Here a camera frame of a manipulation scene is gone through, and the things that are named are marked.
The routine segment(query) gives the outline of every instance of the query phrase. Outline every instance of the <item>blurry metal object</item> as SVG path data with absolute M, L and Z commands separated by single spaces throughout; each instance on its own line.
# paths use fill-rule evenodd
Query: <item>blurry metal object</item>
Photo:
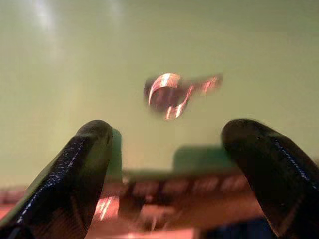
M 111 152 L 112 128 L 107 123 L 95 120 L 80 128 L 0 221 L 0 238 L 83 239 Z M 2 200 L 10 198 L 12 203 L 17 194 L 6 192 Z
M 238 170 L 165 179 L 125 177 L 125 183 L 106 180 L 87 239 L 153 237 L 148 233 L 159 236 L 158 231 L 207 229 L 262 216 Z
M 319 169 L 289 138 L 249 119 L 229 122 L 222 139 L 280 238 L 319 238 Z
M 192 80 L 191 83 L 181 83 L 181 76 L 176 73 L 165 73 L 157 77 L 150 85 L 146 82 L 144 94 L 148 105 L 158 111 L 165 112 L 165 120 L 179 117 L 190 99 L 198 91 L 207 94 L 211 89 L 221 85 L 223 76 L 216 74 L 205 79 Z

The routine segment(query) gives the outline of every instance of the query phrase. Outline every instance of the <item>copper piece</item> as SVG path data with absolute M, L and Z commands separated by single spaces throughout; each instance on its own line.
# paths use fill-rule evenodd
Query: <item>copper piece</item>
M 165 120 L 173 120 L 177 117 L 179 117 L 183 111 L 185 110 L 185 107 L 187 105 L 187 102 L 190 99 L 190 96 L 196 92 L 202 92 L 202 94 L 206 94 L 210 89 L 215 89 L 218 86 L 221 85 L 221 82 L 223 80 L 223 76 L 221 74 L 213 75 L 208 78 L 200 79 L 193 81 L 191 84 L 181 84 L 181 76 L 176 73 L 165 73 L 160 75 L 155 79 L 155 81 L 152 83 L 149 90 L 147 90 L 148 93 L 148 104 L 152 105 L 152 97 L 154 96 L 154 93 L 162 88 L 170 88 L 175 89 L 175 91 L 170 92 L 169 95 L 161 94 L 159 95 L 159 99 L 155 101 L 155 103 L 152 105 L 155 108 L 159 108 L 161 111 L 165 111 Z

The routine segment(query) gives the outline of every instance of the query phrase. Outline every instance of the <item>green background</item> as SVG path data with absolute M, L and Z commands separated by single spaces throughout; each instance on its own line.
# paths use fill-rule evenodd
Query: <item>green background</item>
M 164 122 L 143 99 L 164 72 L 224 84 Z M 231 167 L 220 134 L 235 118 L 316 158 L 318 75 L 316 0 L 1 0 L 0 186 L 29 184 L 96 119 L 121 135 L 111 175 Z

